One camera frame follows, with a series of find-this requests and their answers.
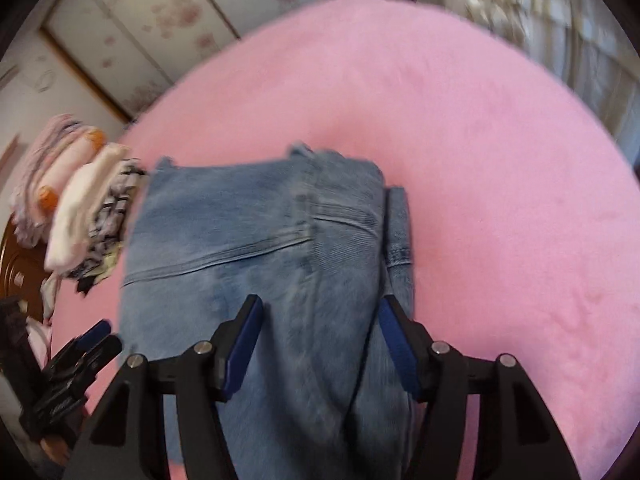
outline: pile of clothes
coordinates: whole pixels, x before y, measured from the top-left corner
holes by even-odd
[[[47,242],[45,268],[78,292],[110,276],[130,204],[146,172],[127,146],[72,115],[52,118],[32,144],[11,197],[18,243]]]

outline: striped cloth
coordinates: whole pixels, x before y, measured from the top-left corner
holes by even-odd
[[[65,277],[81,279],[102,264],[111,248],[122,240],[122,226],[136,191],[146,175],[137,159],[123,160],[121,169],[109,185],[107,195],[89,226],[89,250],[80,265]]]

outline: blue denim jeans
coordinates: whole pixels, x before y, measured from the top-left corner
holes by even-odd
[[[304,147],[225,168],[165,158],[129,241],[123,355],[181,354],[258,294],[265,319],[242,389],[218,405],[239,478],[390,480],[411,407],[376,321],[389,291],[411,314],[404,191],[386,190],[373,163]]]

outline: pink cloth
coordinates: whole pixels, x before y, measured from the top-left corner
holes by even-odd
[[[325,0],[191,73],[123,142],[152,167],[280,157],[295,140],[406,187],[417,319],[465,354],[515,354],[582,478],[601,478],[640,420],[640,193],[592,114],[441,10]],[[86,299],[63,285],[55,349],[117,320],[123,272]]]
[[[29,152],[20,166],[20,178],[11,197],[10,207],[13,213],[12,222],[15,225],[15,237],[24,247],[34,247],[42,236],[46,222],[43,218],[34,218],[31,210],[31,192],[34,179],[53,163],[52,152],[65,138],[77,137],[76,130],[82,125],[71,114],[52,117],[36,140],[31,143]]]
[[[51,332],[50,326],[45,326],[31,317],[27,318],[29,345],[40,368],[44,368],[51,357]]]
[[[36,224],[44,224],[52,218],[50,212],[40,208],[40,189],[48,186],[60,198],[71,176],[94,158],[95,144],[87,136],[94,127],[81,126],[63,137],[47,154],[44,162],[33,177],[29,191],[31,217]]]

